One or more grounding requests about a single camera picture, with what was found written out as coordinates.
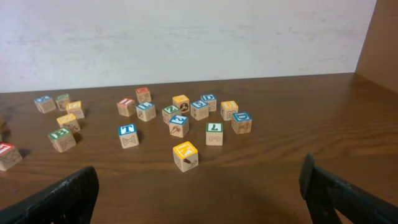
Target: white wall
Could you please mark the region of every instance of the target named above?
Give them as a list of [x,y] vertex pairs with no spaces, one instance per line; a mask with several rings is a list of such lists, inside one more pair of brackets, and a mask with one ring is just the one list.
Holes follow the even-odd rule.
[[354,72],[376,0],[1,0],[0,92]]

